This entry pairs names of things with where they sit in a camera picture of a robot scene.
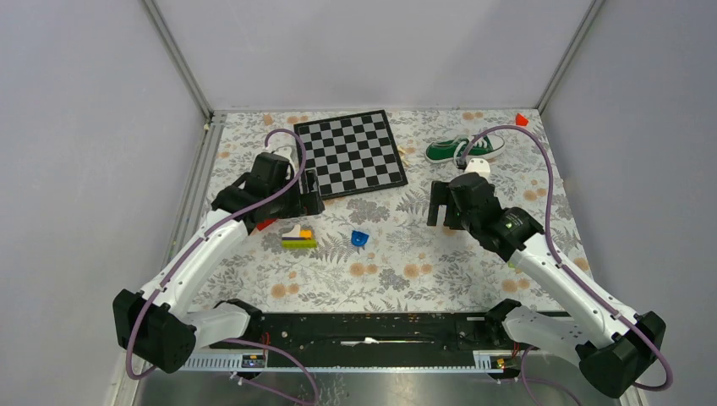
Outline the green canvas sneaker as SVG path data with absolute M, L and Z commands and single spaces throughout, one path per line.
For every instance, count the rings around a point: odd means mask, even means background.
M 430 163 L 456 162 L 468 146 L 467 136 L 458 136 L 453 140 L 436 141 L 428 145 L 424 152 L 425 159 Z M 469 158 L 477 157 L 485 160 L 499 156 L 505 149 L 505 141 L 497 135 L 486 135 L 478 140 L 468 152 Z

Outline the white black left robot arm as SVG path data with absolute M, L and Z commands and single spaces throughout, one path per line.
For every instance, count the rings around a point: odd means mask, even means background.
M 260 153 L 251 170 L 222 189 L 204 222 L 177 255 L 138 292 L 121 290 L 112 302 L 118 344 L 166 373 L 179 370 L 197 349 L 232 338 L 255 346 L 260 322 L 247 306 L 227 301 L 190 312 L 215 268 L 259 225 L 322 213 L 318 176 L 291 159 Z

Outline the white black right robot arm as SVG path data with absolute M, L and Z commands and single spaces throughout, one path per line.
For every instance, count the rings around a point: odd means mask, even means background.
M 666 324 L 653 311 L 638 314 L 590 277 L 569 273 L 571 261 L 550 246 L 541 224 L 519 207 L 501 206 L 495 187 L 477 173 L 430 189 L 427 223 L 462 230 L 489 252 L 531 277 L 572 318 L 571 323 L 505 299 L 485 316 L 489 344 L 506 348 L 514 341 L 532 345 L 578 367 L 600 393 L 619 398 L 657 360 Z

